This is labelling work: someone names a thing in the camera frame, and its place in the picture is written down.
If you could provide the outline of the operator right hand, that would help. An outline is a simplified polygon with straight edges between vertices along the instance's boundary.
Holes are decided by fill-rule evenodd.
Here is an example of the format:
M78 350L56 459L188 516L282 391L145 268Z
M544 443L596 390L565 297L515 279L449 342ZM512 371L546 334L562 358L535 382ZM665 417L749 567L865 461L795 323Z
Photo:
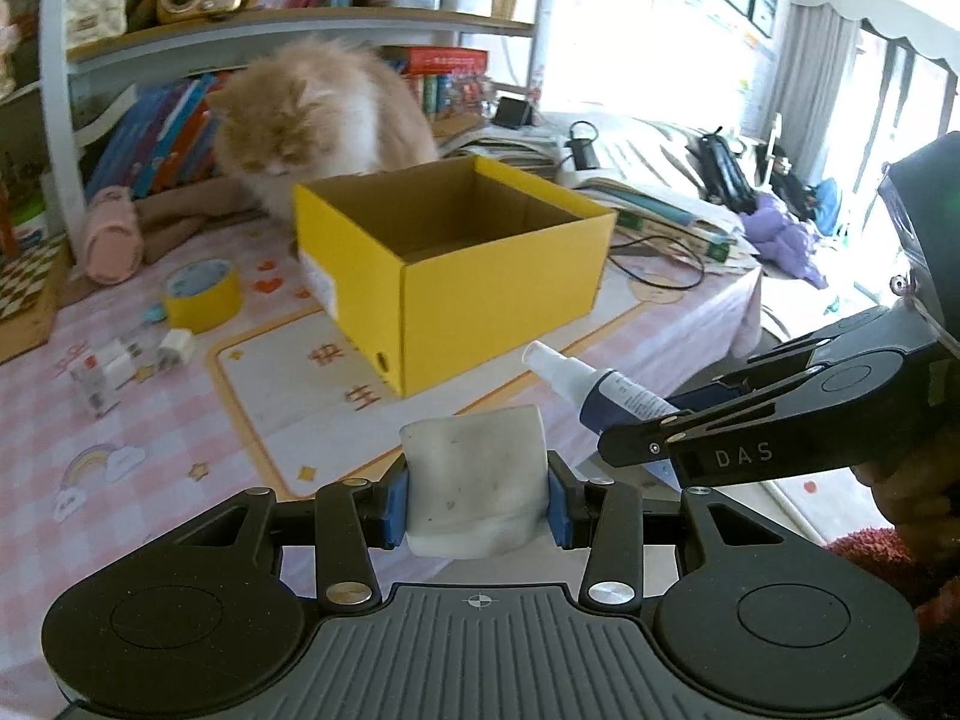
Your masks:
M880 513L918 554L958 550L958 433L940 433L885 472L875 461L853 466Z

